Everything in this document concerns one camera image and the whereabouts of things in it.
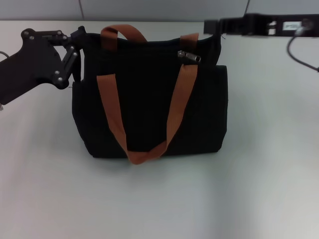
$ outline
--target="black bag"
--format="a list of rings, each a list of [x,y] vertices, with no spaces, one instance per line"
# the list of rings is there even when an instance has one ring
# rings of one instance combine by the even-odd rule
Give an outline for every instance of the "black bag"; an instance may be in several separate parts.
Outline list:
[[[79,29],[83,34],[75,43],[84,51],[84,79],[73,83],[72,112],[92,156],[129,156],[139,164],[221,148],[228,91],[226,66],[216,66],[220,35],[145,42],[129,25],[106,27],[101,35]],[[127,40],[118,39],[118,31]],[[179,88],[190,78],[194,82],[185,98]]]

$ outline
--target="table surface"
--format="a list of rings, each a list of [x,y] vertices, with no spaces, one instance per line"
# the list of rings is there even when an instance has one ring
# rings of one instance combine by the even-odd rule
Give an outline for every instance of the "table surface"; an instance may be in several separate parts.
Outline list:
[[[0,50],[16,53],[26,28],[98,33],[110,24],[0,21]],[[203,23],[131,24],[148,40],[203,32]],[[43,84],[4,106],[0,238],[317,239],[319,75],[287,56],[287,42],[222,39],[228,132],[216,154],[138,166],[94,159],[72,117],[71,88]],[[316,39],[293,44],[314,65],[318,48]]]

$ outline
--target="brown strap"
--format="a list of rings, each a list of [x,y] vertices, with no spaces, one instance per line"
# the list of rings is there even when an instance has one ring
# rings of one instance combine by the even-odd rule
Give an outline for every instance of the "brown strap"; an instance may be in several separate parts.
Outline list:
[[[128,151],[115,74],[97,77],[109,128],[133,164],[141,164],[147,160],[158,158],[165,153],[181,124],[196,76],[197,65],[181,66],[169,107],[166,141],[160,143],[149,152]]]
[[[181,47],[182,48],[188,47],[188,48],[191,48],[192,50],[196,49],[198,37],[199,37],[198,33],[181,36],[180,37]]]
[[[101,44],[104,49],[116,52],[118,49],[118,32],[127,40],[145,43],[145,37],[135,27],[128,24],[112,25],[103,28],[101,31]]]

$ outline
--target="label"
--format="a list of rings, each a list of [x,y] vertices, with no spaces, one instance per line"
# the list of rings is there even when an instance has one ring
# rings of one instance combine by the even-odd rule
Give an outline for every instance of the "label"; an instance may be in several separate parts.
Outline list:
[[[283,31],[296,31],[299,27],[301,27],[301,21],[285,21]]]

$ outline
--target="zipper pull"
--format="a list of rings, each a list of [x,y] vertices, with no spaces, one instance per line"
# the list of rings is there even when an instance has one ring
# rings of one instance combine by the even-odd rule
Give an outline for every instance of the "zipper pull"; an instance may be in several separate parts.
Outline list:
[[[189,53],[189,52],[186,52],[186,51],[179,51],[178,52],[178,57],[182,57],[182,58],[187,58],[189,60],[192,60],[192,61],[196,61],[197,63],[199,63],[201,61],[201,57],[200,56],[197,56],[193,53]]]

